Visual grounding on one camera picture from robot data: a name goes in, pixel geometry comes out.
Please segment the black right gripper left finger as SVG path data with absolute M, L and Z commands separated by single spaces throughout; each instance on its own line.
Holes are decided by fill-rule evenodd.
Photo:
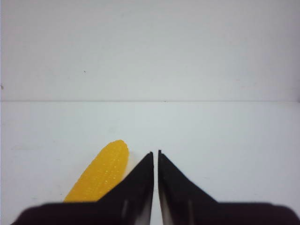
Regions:
M 148 225 L 154 189 L 153 153 L 96 202 L 47 203 L 24 210 L 15 225 Z

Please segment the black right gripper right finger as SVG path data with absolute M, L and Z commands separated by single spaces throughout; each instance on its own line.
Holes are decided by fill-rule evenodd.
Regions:
M 290 208 L 266 202 L 218 202 L 191 182 L 161 151 L 158 190 L 165 225 L 298 225 Z

